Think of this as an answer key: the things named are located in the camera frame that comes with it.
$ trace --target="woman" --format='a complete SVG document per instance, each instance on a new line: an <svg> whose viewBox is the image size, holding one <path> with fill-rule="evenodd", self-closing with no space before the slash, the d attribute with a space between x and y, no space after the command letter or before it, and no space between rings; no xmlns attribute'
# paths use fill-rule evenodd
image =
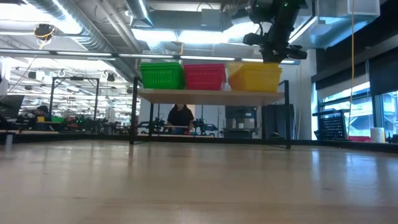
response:
<svg viewBox="0 0 398 224"><path fill-rule="evenodd" d="M189 129L193 129L193 119L192 111L186 105L174 105L167 118L167 125L189 126ZM172 134L184 134L185 131L188 131L187 128L172 128Z"/></svg>

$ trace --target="shelf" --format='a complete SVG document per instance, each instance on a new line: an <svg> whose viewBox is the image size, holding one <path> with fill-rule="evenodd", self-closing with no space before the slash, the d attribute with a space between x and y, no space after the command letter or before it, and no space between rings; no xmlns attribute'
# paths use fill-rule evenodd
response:
<svg viewBox="0 0 398 224"><path fill-rule="evenodd" d="M284 93L208 90L139 89L138 95L151 103L226 106L265 106L284 98Z"/></svg>

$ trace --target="red object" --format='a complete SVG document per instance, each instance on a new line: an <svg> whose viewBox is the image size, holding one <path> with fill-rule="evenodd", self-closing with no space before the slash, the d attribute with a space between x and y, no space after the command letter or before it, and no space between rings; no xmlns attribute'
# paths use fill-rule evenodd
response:
<svg viewBox="0 0 398 224"><path fill-rule="evenodd" d="M184 74L188 90L222 90L226 82L222 63L184 65Z"/></svg>
<svg viewBox="0 0 398 224"><path fill-rule="evenodd" d="M367 142L367 141L370 141L371 138L369 136L348 136L348 140L359 141L359 142Z"/></svg>

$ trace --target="yellow plastic basket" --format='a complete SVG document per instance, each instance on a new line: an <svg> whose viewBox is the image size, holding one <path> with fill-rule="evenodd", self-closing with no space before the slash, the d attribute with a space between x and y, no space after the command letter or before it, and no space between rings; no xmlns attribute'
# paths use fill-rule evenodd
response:
<svg viewBox="0 0 398 224"><path fill-rule="evenodd" d="M228 82L234 91L267 91L278 89L282 69L278 63L231 62Z"/></svg>

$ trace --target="red plastic basket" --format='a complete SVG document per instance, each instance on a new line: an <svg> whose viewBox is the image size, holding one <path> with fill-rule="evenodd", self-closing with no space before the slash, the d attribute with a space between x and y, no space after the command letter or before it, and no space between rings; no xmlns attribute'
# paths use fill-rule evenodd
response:
<svg viewBox="0 0 398 224"><path fill-rule="evenodd" d="M226 82L224 64L184 65L188 90L222 90Z"/></svg>

